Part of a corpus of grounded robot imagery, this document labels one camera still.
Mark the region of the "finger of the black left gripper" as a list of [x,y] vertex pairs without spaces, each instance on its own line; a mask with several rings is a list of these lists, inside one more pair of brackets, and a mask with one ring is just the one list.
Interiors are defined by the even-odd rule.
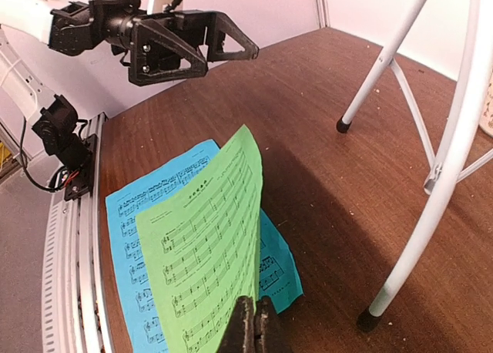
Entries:
[[149,86],[205,76],[208,65],[200,50],[205,34],[203,26],[181,29],[169,28],[156,19],[137,22],[129,48],[129,81]]
[[[209,12],[210,20],[206,31],[206,59],[208,62],[254,60],[259,47],[223,12]],[[224,42],[230,37],[242,50],[226,52]]]

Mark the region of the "black right gripper triangular left finger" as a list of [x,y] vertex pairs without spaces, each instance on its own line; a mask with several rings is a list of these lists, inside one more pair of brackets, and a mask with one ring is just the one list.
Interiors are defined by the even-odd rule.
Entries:
[[219,353],[255,352],[255,307],[252,297],[241,296],[236,300],[224,331]]

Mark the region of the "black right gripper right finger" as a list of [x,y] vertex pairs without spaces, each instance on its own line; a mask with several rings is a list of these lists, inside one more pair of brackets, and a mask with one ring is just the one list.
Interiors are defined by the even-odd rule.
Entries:
[[256,308],[253,335],[255,352],[292,353],[271,299],[267,296],[262,297]]

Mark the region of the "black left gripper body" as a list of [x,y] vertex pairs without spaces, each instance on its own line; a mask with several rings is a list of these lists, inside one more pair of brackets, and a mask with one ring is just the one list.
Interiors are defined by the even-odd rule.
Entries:
[[206,72],[200,46],[215,25],[214,12],[133,14],[126,18],[130,72]]

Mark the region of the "blue sheet music page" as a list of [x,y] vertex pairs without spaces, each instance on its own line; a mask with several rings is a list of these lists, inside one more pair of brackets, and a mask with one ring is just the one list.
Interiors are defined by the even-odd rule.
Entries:
[[[106,197],[119,301],[134,352],[169,350],[148,282],[136,215],[181,190],[219,150],[214,140],[201,142]],[[290,248],[265,212],[260,223],[260,296],[269,297],[280,313],[303,294],[303,288]]]

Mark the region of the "green sheet music page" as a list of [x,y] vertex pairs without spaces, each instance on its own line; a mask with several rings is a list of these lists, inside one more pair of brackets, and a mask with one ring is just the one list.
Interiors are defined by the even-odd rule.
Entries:
[[246,126],[180,191],[136,217],[171,352],[215,352],[237,298],[259,293],[263,167]]

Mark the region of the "white perforated music stand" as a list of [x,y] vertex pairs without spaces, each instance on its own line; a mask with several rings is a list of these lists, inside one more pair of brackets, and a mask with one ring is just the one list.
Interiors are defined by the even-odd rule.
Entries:
[[492,160],[492,152],[488,151],[471,164],[466,163],[480,126],[492,74],[492,0],[469,0],[458,79],[437,147],[432,145],[411,86],[396,60],[398,49],[426,2],[411,0],[400,24],[383,44],[364,81],[336,123],[339,133],[347,133],[379,78],[386,69],[390,69],[411,112],[430,169],[423,184],[428,199],[421,215],[380,290],[357,317],[357,329],[363,333],[372,332],[380,324],[391,302],[410,277],[431,242],[458,183]]

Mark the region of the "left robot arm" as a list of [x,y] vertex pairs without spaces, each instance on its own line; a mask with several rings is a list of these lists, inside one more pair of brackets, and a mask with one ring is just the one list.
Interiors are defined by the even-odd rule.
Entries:
[[[225,13],[188,10],[183,0],[1,0],[1,30],[13,29],[49,50],[78,56],[103,43],[120,55],[135,87],[204,77],[212,62],[255,59],[258,46]],[[45,151],[70,170],[92,159],[75,132],[78,114],[1,40],[1,86]]]

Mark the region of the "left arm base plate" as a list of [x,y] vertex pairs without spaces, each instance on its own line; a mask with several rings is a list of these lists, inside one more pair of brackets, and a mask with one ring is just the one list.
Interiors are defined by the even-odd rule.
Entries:
[[55,136],[49,145],[52,153],[69,173],[64,183],[55,185],[55,178],[49,182],[49,188],[64,190],[65,201],[76,200],[92,192],[95,179],[96,147],[98,136],[93,133],[81,140],[75,133]]

